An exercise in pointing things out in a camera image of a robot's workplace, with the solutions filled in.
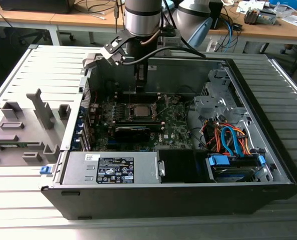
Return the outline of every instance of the chip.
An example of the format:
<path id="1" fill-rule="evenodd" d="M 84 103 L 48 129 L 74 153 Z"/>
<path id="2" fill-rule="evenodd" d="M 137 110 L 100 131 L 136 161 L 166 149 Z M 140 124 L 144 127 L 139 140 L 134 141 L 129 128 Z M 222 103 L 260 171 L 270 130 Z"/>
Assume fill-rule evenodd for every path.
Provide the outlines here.
<path id="1" fill-rule="evenodd" d="M 150 115 L 150 109 L 147 106 L 135 106 L 134 115 L 137 117 L 148 117 Z"/>

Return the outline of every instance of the motherboard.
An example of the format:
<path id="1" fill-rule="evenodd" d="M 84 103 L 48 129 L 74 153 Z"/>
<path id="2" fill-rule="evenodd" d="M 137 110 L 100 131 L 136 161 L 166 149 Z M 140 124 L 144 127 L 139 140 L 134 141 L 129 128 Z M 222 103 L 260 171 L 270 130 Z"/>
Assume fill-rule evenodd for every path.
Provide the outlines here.
<path id="1" fill-rule="evenodd" d="M 185 101 L 179 95 L 120 94 L 106 97 L 94 110 L 93 151 L 156 152 L 191 149 Z"/>

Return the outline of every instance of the metal table surface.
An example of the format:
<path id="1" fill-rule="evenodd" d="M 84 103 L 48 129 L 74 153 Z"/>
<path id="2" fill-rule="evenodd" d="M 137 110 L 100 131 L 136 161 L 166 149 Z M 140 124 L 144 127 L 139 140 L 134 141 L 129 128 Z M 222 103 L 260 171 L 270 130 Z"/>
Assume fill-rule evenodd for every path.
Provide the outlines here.
<path id="1" fill-rule="evenodd" d="M 39 87 L 53 107 L 74 101 L 85 53 L 95 47 L 28 49 L 0 88 L 3 101 L 32 107 L 18 92 Z M 175 56 L 184 55 L 173 52 Z M 231 58 L 297 165 L 297 86 L 265 55 L 207 53 Z M 39 167 L 0 167 L 0 239 L 292 239 L 297 240 L 297 195 L 252 215 L 150 219 L 66 220 L 39 191 Z"/>

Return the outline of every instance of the floor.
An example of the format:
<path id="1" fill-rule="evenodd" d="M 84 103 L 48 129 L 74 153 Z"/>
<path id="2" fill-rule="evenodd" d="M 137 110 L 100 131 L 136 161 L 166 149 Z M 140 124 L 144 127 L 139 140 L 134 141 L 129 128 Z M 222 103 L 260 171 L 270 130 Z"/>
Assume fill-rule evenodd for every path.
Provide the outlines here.
<path id="1" fill-rule="evenodd" d="M 5 29 L 6 38 L 0 38 L 0 86 L 27 49 L 27 46 L 21 46 L 19 44 L 18 37 L 33 31 L 33 29 L 22 28 Z M 95 33 L 94 40 L 96 41 L 96 44 L 90 44 L 89 35 L 87 32 L 75 31 L 72 32 L 72 34 L 76 39 L 73 42 L 70 41 L 67 35 L 62 36 L 62 43 L 64 46 L 101 47 L 115 35 L 114 33 Z M 29 38 L 27 39 L 27 42 L 31 43 L 33 39 L 34 38 Z M 42 39 L 39 41 L 39 44 L 52 45 L 52 42 L 50 40 L 44 41 Z M 294 50 L 287 50 L 286 54 L 280 53 L 280 50 L 283 48 L 283 44 L 270 44 L 265 53 L 270 58 L 275 58 L 287 72 L 290 70 L 294 60 L 297 57 L 297 46 L 294 47 Z M 297 84 L 297 71 L 292 78 Z"/>

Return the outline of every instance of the power supply label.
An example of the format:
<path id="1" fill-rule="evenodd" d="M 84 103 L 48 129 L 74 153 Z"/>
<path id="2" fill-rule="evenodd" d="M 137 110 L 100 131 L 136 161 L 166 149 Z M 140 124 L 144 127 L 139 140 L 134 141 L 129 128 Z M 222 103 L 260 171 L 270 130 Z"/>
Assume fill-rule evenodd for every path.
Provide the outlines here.
<path id="1" fill-rule="evenodd" d="M 133 184 L 133 157 L 100 157 L 96 182 L 98 184 Z"/>

